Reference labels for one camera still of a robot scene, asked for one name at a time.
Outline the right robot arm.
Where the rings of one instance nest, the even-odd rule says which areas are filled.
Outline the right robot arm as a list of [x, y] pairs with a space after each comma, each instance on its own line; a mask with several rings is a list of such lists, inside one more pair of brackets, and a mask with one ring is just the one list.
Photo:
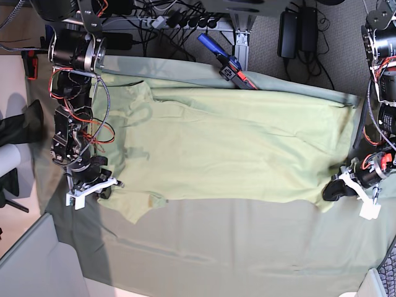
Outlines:
[[103, 128], [111, 128], [107, 123], [109, 91], [105, 90], [103, 119], [94, 117], [92, 103], [98, 86], [105, 86], [100, 71], [106, 40], [100, 17], [109, 2], [32, 1], [31, 4], [53, 30], [48, 45], [48, 60], [53, 65], [48, 90], [58, 107], [54, 112], [51, 156], [67, 176], [66, 204], [76, 205], [90, 195], [108, 199], [112, 186], [122, 186], [105, 168], [108, 159], [98, 154], [105, 144], [98, 140], [98, 135]]

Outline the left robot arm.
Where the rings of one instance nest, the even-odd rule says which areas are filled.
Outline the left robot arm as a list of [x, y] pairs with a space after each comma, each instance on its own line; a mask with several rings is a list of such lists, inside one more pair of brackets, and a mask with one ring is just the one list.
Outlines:
[[361, 27], [371, 78], [354, 146], [361, 139], [375, 151], [353, 158], [322, 191], [325, 201], [355, 196], [376, 205], [383, 180], [395, 173], [395, 1], [378, 1]]

